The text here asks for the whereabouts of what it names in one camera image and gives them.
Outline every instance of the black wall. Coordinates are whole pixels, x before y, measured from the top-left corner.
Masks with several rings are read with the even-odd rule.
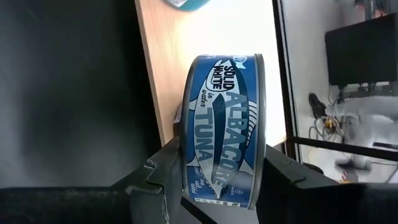
[[[111,185],[160,148],[132,0],[0,0],[0,187]]]

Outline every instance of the tuna fish drawing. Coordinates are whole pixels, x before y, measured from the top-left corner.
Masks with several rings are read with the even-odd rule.
[[[248,100],[239,68],[246,59],[219,60],[203,82],[198,98],[191,101],[194,111],[195,157],[187,166],[199,167],[215,197],[238,172],[253,175],[244,160],[257,124],[257,104]]]

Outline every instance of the albacore tuna can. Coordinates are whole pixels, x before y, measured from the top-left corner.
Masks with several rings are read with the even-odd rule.
[[[254,208],[266,152],[262,55],[201,55],[182,106],[183,189],[196,202]]]

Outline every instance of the wooden panel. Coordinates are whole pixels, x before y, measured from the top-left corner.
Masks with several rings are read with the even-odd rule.
[[[267,143],[285,140],[272,1],[213,0],[194,12],[161,0],[136,0],[136,6],[162,144],[173,137],[187,73],[200,54],[263,54]]]

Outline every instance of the teal object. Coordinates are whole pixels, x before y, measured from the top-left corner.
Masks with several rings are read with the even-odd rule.
[[[204,6],[210,0],[166,0],[174,8],[183,11],[194,11]]]

